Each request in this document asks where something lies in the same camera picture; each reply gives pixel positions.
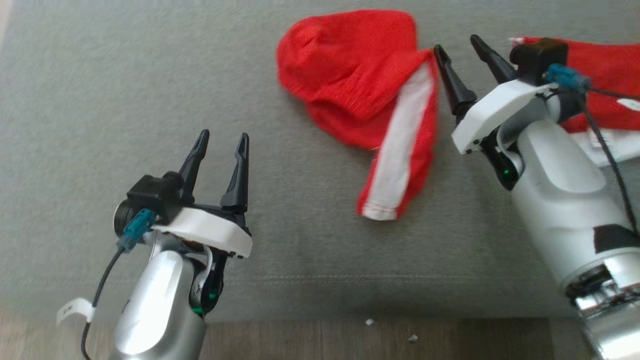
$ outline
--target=red cloth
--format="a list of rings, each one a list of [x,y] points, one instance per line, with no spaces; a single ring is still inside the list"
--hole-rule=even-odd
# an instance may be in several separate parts
[[[318,127],[346,145],[381,149],[357,212],[375,220],[399,216],[424,184],[436,131],[435,59],[431,50],[417,50],[411,16],[359,10],[303,19],[280,41],[276,60],[282,86],[305,102]],[[411,100],[411,94],[424,99]],[[415,120],[412,108],[418,108],[420,119]],[[393,122],[391,140],[387,130]],[[381,152],[385,155],[378,168]],[[386,165],[390,160],[406,162],[396,169],[400,174],[388,174],[394,169]],[[385,189],[388,194],[380,196]]]
[[[525,43],[540,38],[526,37]],[[591,78],[591,86],[629,95],[640,95],[640,44],[598,45],[562,40],[569,44],[567,66]],[[589,92],[587,107],[600,127],[640,130],[640,112],[628,109],[613,97]],[[569,133],[586,131],[589,123],[584,114],[562,126]]]

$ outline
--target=red and white garment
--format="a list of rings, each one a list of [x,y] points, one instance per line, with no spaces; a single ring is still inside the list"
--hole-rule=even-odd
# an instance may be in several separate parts
[[[276,52],[278,78],[345,145],[377,151],[357,213],[393,220],[422,189],[433,158],[437,69],[412,17],[359,10],[296,23]]]
[[[514,46],[540,38],[513,38]],[[640,94],[640,44],[598,45],[562,40],[569,45],[567,66],[591,78],[595,88],[622,94]],[[640,102],[617,99],[597,92],[588,94],[587,107],[618,161],[640,156]],[[584,114],[562,126],[598,166],[609,162]]]

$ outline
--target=wooden floor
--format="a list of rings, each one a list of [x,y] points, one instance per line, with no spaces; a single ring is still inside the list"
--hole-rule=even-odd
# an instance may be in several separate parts
[[[214,323],[200,359],[590,359],[569,320],[364,320]],[[82,328],[80,319],[56,328],[0,313],[0,359],[81,359]],[[94,360],[108,359],[112,331],[92,326]]]

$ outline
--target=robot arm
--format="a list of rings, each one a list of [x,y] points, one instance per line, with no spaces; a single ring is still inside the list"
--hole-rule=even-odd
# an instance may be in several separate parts
[[[471,41],[501,85],[478,101],[436,46],[458,121],[454,144],[489,159],[597,354],[639,359],[640,239],[600,169],[557,125],[581,112],[577,95],[556,96],[567,89],[545,81],[550,65],[566,64],[566,44],[543,39],[514,48],[516,71],[477,35]]]
[[[240,139],[221,206],[195,204],[192,194],[208,140],[203,130],[179,174],[142,177],[116,210],[118,236],[142,209],[158,220],[143,235],[153,246],[151,257],[116,326],[111,359],[198,359],[204,318],[221,295],[227,258],[250,255],[253,242],[244,221],[249,138]]]

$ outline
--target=blue connector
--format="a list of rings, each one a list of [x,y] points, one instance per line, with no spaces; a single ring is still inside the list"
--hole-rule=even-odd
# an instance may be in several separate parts
[[[586,92],[591,86],[591,79],[583,76],[578,70],[560,64],[549,66],[547,81],[579,92]]]
[[[124,228],[124,234],[120,237],[116,246],[118,249],[122,248],[126,254],[130,253],[131,249],[142,239],[142,235],[150,231],[155,223],[156,214],[153,211],[149,209],[140,210],[129,225]]]

